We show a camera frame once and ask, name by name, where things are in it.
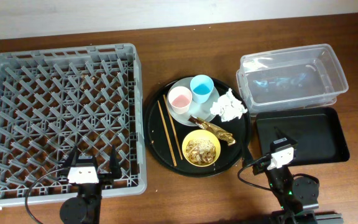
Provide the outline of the grey round plate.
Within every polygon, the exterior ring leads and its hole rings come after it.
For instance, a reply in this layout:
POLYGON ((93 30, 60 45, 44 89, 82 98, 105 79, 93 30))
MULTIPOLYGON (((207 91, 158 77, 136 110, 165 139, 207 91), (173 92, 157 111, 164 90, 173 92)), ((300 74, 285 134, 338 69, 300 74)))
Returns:
POLYGON ((188 120, 189 117, 193 115, 205 121, 213 120, 216 115, 210 113, 210 108, 212 107, 214 102, 217 102, 218 98, 219 92, 215 86, 209 99, 205 103, 199 104, 192 101, 190 104, 190 109, 186 113, 177 114, 176 112, 174 112, 170 103, 168 103, 168 110, 170 112, 171 117, 180 124, 183 124, 185 126, 196 126, 196 124, 188 120))

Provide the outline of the black rectangular tray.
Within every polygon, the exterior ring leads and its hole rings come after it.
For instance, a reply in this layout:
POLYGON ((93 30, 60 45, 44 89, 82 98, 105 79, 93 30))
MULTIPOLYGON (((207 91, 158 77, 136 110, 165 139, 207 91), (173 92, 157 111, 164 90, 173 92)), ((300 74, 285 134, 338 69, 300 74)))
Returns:
POLYGON ((346 162, 349 149, 334 108, 310 108, 259 113, 256 127, 262 154, 280 139, 275 128, 296 140, 298 145, 291 166, 346 162))

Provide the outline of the pink cup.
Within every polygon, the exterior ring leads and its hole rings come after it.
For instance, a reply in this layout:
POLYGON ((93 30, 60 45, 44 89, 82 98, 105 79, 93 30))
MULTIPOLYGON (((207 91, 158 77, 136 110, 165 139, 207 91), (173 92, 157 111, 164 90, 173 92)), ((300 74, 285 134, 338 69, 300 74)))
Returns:
POLYGON ((168 102, 176 114, 186 113, 192 101, 191 91, 184 86, 177 86, 168 93, 168 102))

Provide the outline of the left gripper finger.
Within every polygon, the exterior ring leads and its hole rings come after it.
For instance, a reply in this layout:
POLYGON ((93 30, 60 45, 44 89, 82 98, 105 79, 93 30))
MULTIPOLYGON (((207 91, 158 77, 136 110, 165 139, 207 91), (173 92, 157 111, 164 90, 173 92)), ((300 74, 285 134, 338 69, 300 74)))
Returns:
POLYGON ((62 164, 63 169, 69 169, 71 167, 76 166, 76 158, 77 158, 77 146, 75 146, 69 153, 68 157, 62 164))
POLYGON ((111 148, 109 168, 113 179, 120 179, 122 177, 121 167, 117 159, 117 152, 115 146, 112 146, 111 148))

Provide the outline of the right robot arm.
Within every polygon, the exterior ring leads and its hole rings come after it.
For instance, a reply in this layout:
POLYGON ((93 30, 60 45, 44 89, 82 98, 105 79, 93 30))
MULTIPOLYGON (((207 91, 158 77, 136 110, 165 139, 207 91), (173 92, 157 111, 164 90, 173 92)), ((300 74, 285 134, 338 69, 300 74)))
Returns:
POLYGON ((248 223, 269 224, 339 224, 344 223, 340 213, 315 214, 319 208, 319 180, 308 174, 292 174, 288 165, 295 158, 298 142, 275 128, 277 139, 270 143, 270 151, 264 156, 247 162, 239 170, 239 180, 252 187, 272 192, 281 210, 263 215, 248 223), (262 187, 241 178, 241 173, 252 168, 254 175, 264 173, 269 187, 262 187))

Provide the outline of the white tissue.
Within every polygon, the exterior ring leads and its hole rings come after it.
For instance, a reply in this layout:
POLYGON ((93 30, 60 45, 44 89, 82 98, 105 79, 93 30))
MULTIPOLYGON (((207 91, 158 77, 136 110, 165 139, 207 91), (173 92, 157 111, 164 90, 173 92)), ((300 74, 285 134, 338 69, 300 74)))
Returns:
POLYGON ((247 112, 248 109, 234 96, 231 88, 224 95, 220 96, 217 102, 214 102, 210 108, 210 113, 219 115, 222 122, 231 121, 234 118, 240 119, 247 112))

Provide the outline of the gold foil wrapper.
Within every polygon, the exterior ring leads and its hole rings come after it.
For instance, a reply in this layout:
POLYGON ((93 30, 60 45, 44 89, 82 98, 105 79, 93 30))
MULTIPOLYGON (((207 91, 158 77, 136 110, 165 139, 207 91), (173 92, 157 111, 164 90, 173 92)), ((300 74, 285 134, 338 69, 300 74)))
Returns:
POLYGON ((231 146, 236 143, 232 133, 220 128, 219 126, 205 121, 199 117, 190 116, 188 119, 191 123, 196 124, 199 128, 213 133, 219 140, 227 142, 228 146, 231 146))

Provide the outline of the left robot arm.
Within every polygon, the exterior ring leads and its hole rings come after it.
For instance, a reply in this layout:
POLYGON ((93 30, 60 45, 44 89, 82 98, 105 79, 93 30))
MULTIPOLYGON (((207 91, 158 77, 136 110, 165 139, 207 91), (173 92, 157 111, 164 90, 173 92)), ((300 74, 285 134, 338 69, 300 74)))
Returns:
POLYGON ((99 223, 102 189, 122 176, 116 156, 116 149, 112 147, 110 172, 99 174, 95 156, 80 156, 77 147, 70 151, 62 163, 62 174, 67 177, 69 184, 78 187, 78 192, 77 196, 66 200, 60 208, 63 223, 99 223))

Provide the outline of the round black tray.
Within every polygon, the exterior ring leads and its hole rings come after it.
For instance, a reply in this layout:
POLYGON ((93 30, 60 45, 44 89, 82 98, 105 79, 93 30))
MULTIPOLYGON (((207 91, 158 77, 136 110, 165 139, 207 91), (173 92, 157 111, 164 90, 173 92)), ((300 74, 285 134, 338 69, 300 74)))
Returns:
POLYGON ((220 142, 221 154, 217 161, 207 167, 197 167, 190 164, 186 159, 181 160, 178 154, 177 145, 173 135, 170 120, 168 118, 167 109, 165 104, 162 102, 163 94, 168 94, 169 89, 176 84, 178 80, 174 80, 171 83, 161 87, 155 93, 151 94, 144 103, 144 135, 145 145, 148 147, 150 153, 153 155, 162 166, 176 172, 177 174, 188 176, 188 177, 208 177, 212 175, 220 174, 229 168, 231 168, 241 157, 242 148, 241 141, 244 140, 248 145, 251 139, 251 120, 250 114, 243 114, 240 119, 235 118, 228 122, 222 122, 221 118, 215 117, 211 122, 220 128, 232 133, 236 143, 228 146, 224 141, 220 142), (163 129, 162 120, 158 110, 157 100, 159 100, 167 130, 170 136, 170 141, 173 148, 173 153, 177 162, 177 166, 173 166, 173 161, 168 148, 168 142, 163 129))

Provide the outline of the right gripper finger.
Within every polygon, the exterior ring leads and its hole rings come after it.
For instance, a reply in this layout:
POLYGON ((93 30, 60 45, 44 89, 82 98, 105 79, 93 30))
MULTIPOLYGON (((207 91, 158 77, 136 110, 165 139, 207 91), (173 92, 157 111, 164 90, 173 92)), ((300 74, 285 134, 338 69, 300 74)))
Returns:
POLYGON ((254 158, 252 157, 252 154, 248 149, 248 144, 244 140, 241 141, 241 148, 242 148, 242 166, 247 167, 249 164, 251 164, 254 161, 254 158))
POLYGON ((286 134, 281 129, 279 129, 278 127, 275 126, 274 130, 275 130, 275 134, 277 136, 277 139, 286 138, 286 134))

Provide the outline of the blue cup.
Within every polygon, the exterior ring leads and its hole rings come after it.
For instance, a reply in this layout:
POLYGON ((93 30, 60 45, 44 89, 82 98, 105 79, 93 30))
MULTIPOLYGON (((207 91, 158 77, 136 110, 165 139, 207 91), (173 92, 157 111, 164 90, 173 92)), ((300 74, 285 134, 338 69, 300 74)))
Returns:
POLYGON ((196 103, 205 103, 214 88, 213 80, 207 75, 197 75, 191 79, 190 90, 196 103))

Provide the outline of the yellow bowl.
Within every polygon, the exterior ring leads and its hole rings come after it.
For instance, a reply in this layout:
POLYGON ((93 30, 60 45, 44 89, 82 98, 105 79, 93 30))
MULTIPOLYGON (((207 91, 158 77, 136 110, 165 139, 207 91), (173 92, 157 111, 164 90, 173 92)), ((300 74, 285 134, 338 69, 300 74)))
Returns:
POLYGON ((197 167, 214 164, 221 154, 218 138, 213 133, 202 129, 186 135, 181 148, 185 159, 197 167))

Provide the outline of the clear plastic bin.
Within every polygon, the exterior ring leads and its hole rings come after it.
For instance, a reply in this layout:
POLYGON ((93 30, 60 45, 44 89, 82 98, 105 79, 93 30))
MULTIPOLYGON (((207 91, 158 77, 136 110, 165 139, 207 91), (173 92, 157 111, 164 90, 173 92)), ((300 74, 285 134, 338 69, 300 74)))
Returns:
POLYGON ((349 89, 328 44, 271 50, 241 57, 239 94, 251 115, 335 104, 349 89))

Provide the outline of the grey plastic dishwasher rack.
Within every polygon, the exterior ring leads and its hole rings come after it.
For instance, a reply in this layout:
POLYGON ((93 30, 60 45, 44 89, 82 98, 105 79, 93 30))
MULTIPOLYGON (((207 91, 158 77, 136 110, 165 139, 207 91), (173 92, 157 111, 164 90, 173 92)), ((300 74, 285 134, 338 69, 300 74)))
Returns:
POLYGON ((147 188, 142 72, 133 44, 0 53, 0 209, 55 203, 76 189, 55 170, 77 146, 122 177, 105 198, 147 188))

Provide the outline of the food scraps and rice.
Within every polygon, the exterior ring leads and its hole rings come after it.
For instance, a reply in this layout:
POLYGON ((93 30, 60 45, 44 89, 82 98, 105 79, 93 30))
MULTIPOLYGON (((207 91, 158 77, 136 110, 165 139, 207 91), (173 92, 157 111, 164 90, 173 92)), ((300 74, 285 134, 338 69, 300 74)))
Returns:
POLYGON ((214 161, 216 147, 210 140, 193 139, 186 146, 185 156, 192 164, 206 166, 214 161))

